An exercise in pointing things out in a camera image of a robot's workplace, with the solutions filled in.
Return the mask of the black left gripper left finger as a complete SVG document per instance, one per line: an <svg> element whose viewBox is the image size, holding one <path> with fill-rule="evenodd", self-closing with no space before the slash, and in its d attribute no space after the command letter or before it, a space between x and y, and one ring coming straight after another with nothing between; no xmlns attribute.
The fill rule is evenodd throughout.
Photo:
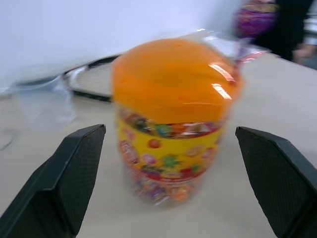
<svg viewBox="0 0 317 238"><path fill-rule="evenodd" d="M91 199L106 133L79 129L25 182L0 217L2 238L74 238Z"/></svg>

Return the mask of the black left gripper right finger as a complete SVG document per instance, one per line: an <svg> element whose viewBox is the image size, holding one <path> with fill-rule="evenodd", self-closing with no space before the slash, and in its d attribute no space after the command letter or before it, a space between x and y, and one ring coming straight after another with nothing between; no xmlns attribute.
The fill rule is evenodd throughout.
<svg viewBox="0 0 317 238"><path fill-rule="evenodd" d="M287 139L237 127L255 197L278 238L317 236L317 170Z"/></svg>

